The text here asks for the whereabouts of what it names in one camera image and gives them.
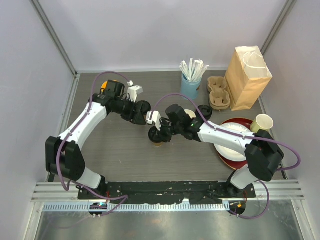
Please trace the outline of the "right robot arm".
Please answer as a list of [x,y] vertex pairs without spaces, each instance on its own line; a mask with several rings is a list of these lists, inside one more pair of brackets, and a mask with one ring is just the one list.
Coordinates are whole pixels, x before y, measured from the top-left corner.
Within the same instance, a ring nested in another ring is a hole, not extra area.
[[187,140],[225,147],[245,157],[246,164],[235,170],[224,183],[223,196],[236,198],[244,189],[258,181],[269,182],[284,158],[284,153],[265,130],[254,132],[236,131],[209,121],[212,110],[207,105],[196,108],[190,117],[178,104],[169,106],[166,117],[157,111],[147,113],[149,139],[155,143],[168,143],[173,136],[181,135]]

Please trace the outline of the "black coffee cup lid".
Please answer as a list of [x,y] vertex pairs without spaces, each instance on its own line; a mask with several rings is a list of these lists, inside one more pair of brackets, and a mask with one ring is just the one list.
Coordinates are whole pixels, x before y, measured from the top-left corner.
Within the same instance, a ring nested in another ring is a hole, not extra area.
[[151,110],[151,105],[148,101],[141,100],[137,102],[137,108],[140,110],[142,113],[147,113]]

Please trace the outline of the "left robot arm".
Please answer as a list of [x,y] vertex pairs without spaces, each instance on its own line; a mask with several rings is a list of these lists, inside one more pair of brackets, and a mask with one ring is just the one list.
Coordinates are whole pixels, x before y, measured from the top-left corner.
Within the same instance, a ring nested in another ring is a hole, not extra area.
[[146,125],[145,117],[151,110],[149,102],[137,101],[143,92],[139,85],[124,84],[116,80],[106,81],[99,93],[94,93],[76,121],[57,137],[50,136],[45,142],[46,170],[63,179],[74,181],[89,188],[89,194],[100,200],[107,192],[104,176],[90,170],[82,155],[87,138],[110,113],[134,125]]

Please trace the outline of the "black lid stack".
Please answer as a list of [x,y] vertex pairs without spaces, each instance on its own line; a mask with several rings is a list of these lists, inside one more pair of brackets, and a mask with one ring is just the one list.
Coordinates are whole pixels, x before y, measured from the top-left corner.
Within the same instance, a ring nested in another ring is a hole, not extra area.
[[198,109],[200,110],[200,112],[202,113],[202,115],[207,121],[212,117],[213,110],[211,109],[210,106],[203,104],[203,105],[199,105]]

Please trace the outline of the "stack of paper cups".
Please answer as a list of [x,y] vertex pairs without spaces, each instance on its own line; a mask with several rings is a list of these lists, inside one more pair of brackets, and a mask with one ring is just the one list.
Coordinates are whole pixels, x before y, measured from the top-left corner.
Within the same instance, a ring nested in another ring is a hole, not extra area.
[[196,118],[196,113],[193,112],[192,110],[185,109],[184,112],[185,112],[191,119]]

